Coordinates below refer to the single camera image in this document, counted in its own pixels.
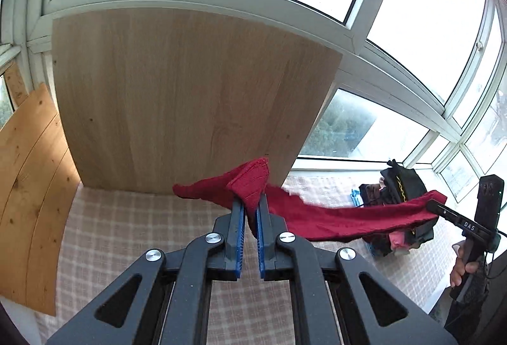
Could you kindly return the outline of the person's right hand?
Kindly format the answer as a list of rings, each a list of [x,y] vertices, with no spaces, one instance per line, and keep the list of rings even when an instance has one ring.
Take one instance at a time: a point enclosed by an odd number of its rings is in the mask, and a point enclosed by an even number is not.
[[[462,278],[467,274],[474,274],[479,269],[478,262],[469,262],[465,264],[463,261],[465,252],[466,241],[460,241],[453,245],[453,249],[456,253],[455,264],[450,272],[449,282],[450,287],[458,287],[461,285]]]

